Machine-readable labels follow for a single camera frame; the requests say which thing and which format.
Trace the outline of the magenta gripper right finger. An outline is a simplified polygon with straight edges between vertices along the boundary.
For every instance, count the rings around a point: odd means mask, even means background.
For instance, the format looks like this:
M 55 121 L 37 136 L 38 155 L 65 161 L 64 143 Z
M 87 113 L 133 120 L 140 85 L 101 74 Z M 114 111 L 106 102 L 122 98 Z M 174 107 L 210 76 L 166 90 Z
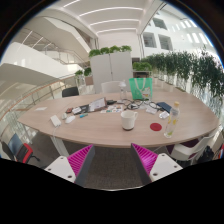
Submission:
M 144 185 L 182 169 L 182 167 L 166 153 L 156 154 L 134 143 L 131 144 L 131 154 Z

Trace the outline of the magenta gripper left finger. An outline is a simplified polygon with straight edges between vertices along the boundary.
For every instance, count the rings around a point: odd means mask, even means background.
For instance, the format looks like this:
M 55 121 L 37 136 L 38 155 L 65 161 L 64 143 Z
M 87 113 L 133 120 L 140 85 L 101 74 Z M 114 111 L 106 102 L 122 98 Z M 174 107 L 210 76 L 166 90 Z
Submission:
M 46 171 L 83 187 L 95 156 L 95 147 L 88 145 L 68 157 L 59 156 Z

